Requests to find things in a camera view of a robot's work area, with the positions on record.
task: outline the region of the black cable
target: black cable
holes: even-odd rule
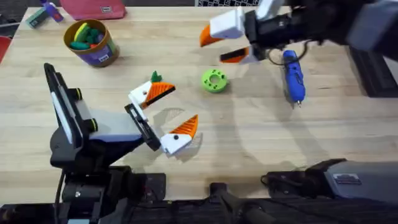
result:
[[[64,178],[65,178],[65,172],[62,170],[61,177],[58,182],[57,193],[55,194],[55,202],[54,202],[54,223],[55,224],[58,224],[58,209],[59,209],[59,204],[60,204],[61,188],[62,188]]]
[[[327,219],[338,221],[338,222],[341,222],[341,223],[357,224],[356,222],[352,222],[352,221],[349,221],[349,220],[333,217],[333,216],[330,216],[330,215],[327,215],[327,214],[322,214],[322,213],[318,213],[318,212],[311,212],[311,211],[303,210],[303,209],[298,208],[298,207],[296,207],[294,205],[290,205],[290,204],[285,203],[285,202],[280,202],[280,201],[277,201],[277,200],[274,200],[274,199],[271,199],[271,198],[267,198],[265,200],[267,202],[270,202],[270,203],[276,203],[276,204],[283,205],[283,206],[288,207],[288,208],[292,208],[292,209],[294,209],[294,210],[296,210],[298,212],[304,213],[306,215],[312,215],[312,216],[316,216],[316,217],[320,217],[320,218],[327,218]]]
[[[299,62],[299,61],[307,54],[307,51],[308,51],[308,44],[309,44],[311,41],[313,41],[313,40],[307,40],[307,41],[304,42],[304,44],[303,44],[303,46],[304,46],[303,52],[302,52],[302,53],[300,54],[300,56],[298,56],[295,60],[291,60],[291,61],[284,62],[284,63],[277,63],[277,62],[274,62],[274,61],[271,59],[270,54],[271,54],[271,52],[272,52],[273,50],[275,50],[275,48],[266,50],[266,58],[268,58],[268,60],[269,60],[271,63],[273,63],[274,65],[283,65],[283,66],[284,66],[284,65],[288,65],[288,64],[290,64],[290,63]]]

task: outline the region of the red object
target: red object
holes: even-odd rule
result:
[[[8,37],[0,36],[0,62],[7,52],[8,46],[10,46],[11,39]]]
[[[121,0],[60,0],[74,19],[120,19],[126,14]]]

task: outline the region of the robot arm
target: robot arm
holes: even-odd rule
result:
[[[291,12],[277,15],[287,4]],[[267,50],[292,42],[330,40],[398,60],[398,2],[395,0],[262,0],[255,11],[236,8],[210,20],[201,47],[245,35],[249,47],[220,56],[224,63],[264,60]]]

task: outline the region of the white plastic part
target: white plastic part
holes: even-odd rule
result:
[[[129,98],[131,99],[132,97],[134,97],[134,99],[136,99],[136,102],[140,105],[141,103],[145,102],[151,86],[151,81],[145,82],[141,86],[131,90]]]
[[[104,110],[89,109],[84,100],[76,102],[83,120],[95,118],[98,130],[91,133],[90,140],[98,139],[104,142],[136,141],[142,134],[126,112],[117,113]]]
[[[162,150],[171,155],[189,145],[191,141],[192,138],[189,134],[165,134],[160,139]]]
[[[65,116],[65,113],[63,113],[61,104],[58,101],[58,98],[54,92],[51,92],[51,98],[52,98],[52,103],[54,104],[54,107],[55,107],[55,112],[57,112],[57,115],[60,118],[61,125],[63,128],[63,131],[65,132],[65,135],[67,136],[68,142],[70,144],[72,144],[72,131],[67,122],[67,117]]]
[[[258,62],[258,59],[253,54],[253,47],[249,46],[248,49],[248,54],[239,62],[240,64]]]
[[[222,39],[237,39],[244,34],[244,13],[238,7],[210,20],[210,36]]]
[[[279,9],[284,3],[285,0],[260,0],[259,6],[256,9],[257,20],[263,21],[277,16]]]

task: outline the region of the cylindrical container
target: cylindrical container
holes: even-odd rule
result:
[[[104,34],[104,38],[96,47],[91,49],[75,50],[70,48],[69,45],[71,42],[73,42],[76,31],[85,22],[87,22],[90,28],[98,29],[102,34]],[[108,66],[112,64],[119,56],[119,47],[113,43],[111,34],[102,22],[95,19],[83,19],[72,24],[65,32],[63,41],[69,50],[77,54],[77,56],[79,56],[87,64],[94,67]]]

